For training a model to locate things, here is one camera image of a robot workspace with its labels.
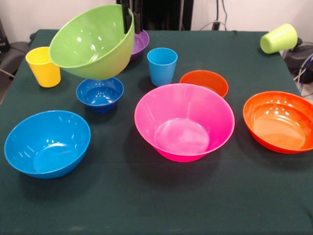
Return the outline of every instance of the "magenta bowl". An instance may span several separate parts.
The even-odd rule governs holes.
[[[229,104],[202,86],[176,83],[145,94],[134,121],[140,135],[162,156],[192,162],[223,146],[235,128]]]
[[[137,59],[143,53],[143,50],[149,44],[149,40],[149,35],[145,30],[142,30],[139,34],[135,33],[134,48],[130,61]]]

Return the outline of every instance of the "table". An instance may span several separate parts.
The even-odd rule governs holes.
[[[39,30],[32,48],[48,46],[55,33]],[[312,234],[312,152],[271,152],[252,138],[242,117],[245,101],[255,93],[299,94],[281,56],[262,53],[263,34],[150,31],[143,56],[117,76],[125,92],[106,115],[94,114],[76,99],[82,78],[63,71],[58,86],[44,89],[23,61],[0,107],[0,149],[15,125],[47,110],[81,115],[92,137],[78,167],[55,180],[17,172],[1,152],[0,234]],[[235,132],[199,161],[163,158],[135,128],[135,106],[154,88],[146,55],[155,47],[178,53],[173,82],[203,69],[229,83],[225,99],[235,114]]]

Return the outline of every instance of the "green bowl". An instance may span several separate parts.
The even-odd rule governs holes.
[[[103,5],[69,21],[52,39],[51,61],[83,78],[104,80],[127,66],[134,46],[134,16],[124,34],[122,6]]]

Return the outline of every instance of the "bowl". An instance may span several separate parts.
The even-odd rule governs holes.
[[[149,44],[149,40],[149,35],[145,30],[142,30],[139,34],[135,34],[134,48],[130,61],[134,61],[143,53],[143,50]]]
[[[119,4],[93,8],[69,21],[50,44],[51,61],[83,78],[104,80],[127,66],[134,47],[134,16],[124,34]]]
[[[134,121],[140,135],[175,162],[192,162],[215,151],[235,127],[234,114],[222,97],[185,83],[164,85],[145,94],[135,108]]]
[[[72,171],[90,142],[86,121],[68,111],[47,111],[20,122],[4,144],[7,161],[16,170],[40,179]]]
[[[286,92],[262,92],[244,105],[245,123],[264,147],[285,154],[313,149],[313,105]]]
[[[123,93],[124,86],[115,77],[102,81],[86,79],[76,89],[79,101],[99,114],[114,109]]]
[[[195,70],[188,72],[180,79],[180,83],[206,87],[216,92],[221,97],[225,97],[228,92],[227,81],[222,76],[212,71]]]

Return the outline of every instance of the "white wall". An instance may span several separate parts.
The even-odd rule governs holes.
[[[313,42],[313,0],[224,0],[224,3],[228,30],[271,31],[283,23],[290,23],[299,37]],[[224,22],[222,0],[219,0],[219,6],[219,20]],[[192,30],[199,30],[215,19],[216,0],[194,0]]]
[[[224,0],[228,30],[270,31],[292,24],[300,37],[313,42],[313,0]],[[29,41],[40,28],[60,28],[76,15],[115,0],[0,0],[0,18],[9,41]],[[194,0],[192,30],[215,20],[216,0]],[[220,20],[224,12],[220,2]]]
[[[0,18],[9,42],[29,41],[41,28],[58,29],[80,13],[116,0],[0,0]]]

